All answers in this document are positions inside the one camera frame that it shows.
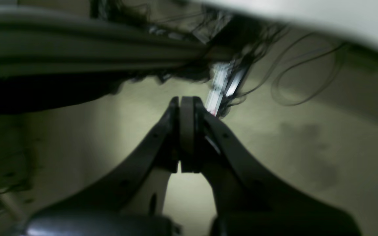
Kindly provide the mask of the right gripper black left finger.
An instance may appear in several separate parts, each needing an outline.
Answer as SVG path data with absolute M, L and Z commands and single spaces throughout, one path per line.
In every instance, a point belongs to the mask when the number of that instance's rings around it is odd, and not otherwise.
M 108 175 L 36 212 L 23 236 L 177 236 L 162 216 L 165 193 L 180 155 L 180 122 L 188 98 L 172 98 L 159 122 Z

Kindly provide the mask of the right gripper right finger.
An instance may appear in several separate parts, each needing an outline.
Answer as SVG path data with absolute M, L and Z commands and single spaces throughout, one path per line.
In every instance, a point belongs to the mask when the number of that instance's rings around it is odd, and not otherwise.
M 180 104 L 181 170 L 201 173 L 217 216 L 211 236 L 360 236 L 351 215 L 290 186 L 258 162 L 199 97 Z

